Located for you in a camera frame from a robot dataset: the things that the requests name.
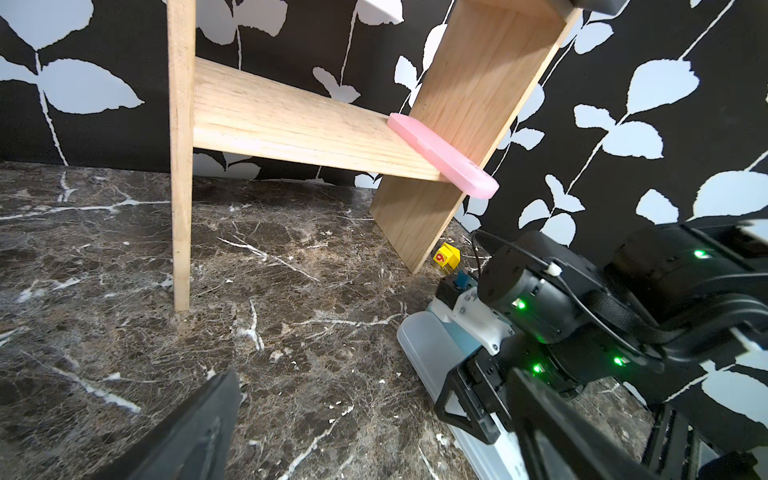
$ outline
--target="wooden stool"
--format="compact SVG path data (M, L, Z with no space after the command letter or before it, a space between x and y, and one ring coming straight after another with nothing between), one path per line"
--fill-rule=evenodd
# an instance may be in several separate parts
M174 305L190 302L193 147L384 174L371 214L416 272L464 199L386 116L195 58L167 0ZM457 0L411 116L484 167L581 15L568 0Z

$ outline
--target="pink object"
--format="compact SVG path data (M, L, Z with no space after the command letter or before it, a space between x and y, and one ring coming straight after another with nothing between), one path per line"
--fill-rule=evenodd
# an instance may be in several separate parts
M465 194L489 199L498 190L493 177L422 122L403 114L389 114L386 124Z

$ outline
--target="dark marble surface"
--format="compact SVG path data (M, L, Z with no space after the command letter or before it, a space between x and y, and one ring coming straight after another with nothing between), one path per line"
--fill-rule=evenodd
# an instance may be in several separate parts
M170 178L0 164L0 477L82 478L208 376L243 402L228 478L474 478L396 340L411 275L371 190L196 179L192 307L175 314ZM452 222L442 240L462 248ZM613 380L574 406L636 458L650 414Z

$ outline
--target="yellow cube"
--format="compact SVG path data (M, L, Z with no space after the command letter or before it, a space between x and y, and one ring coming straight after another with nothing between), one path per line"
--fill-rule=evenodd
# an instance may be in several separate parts
M435 253L435 256L432 259L439 266L454 270L458 266L458 262L462 259L462 253L453 245L444 243L438 248L437 253Z

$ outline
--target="translucent plastic container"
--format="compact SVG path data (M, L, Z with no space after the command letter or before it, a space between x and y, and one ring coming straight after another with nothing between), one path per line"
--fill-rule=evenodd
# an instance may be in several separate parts
M397 340L432 401L440 395L445 375L480 346L461 327L443 323L429 311L406 318L397 329ZM458 401L446 409L463 413ZM486 445L453 425L449 428L480 480L528 480L517 436L507 433L495 415L494 420L502 433L494 445Z

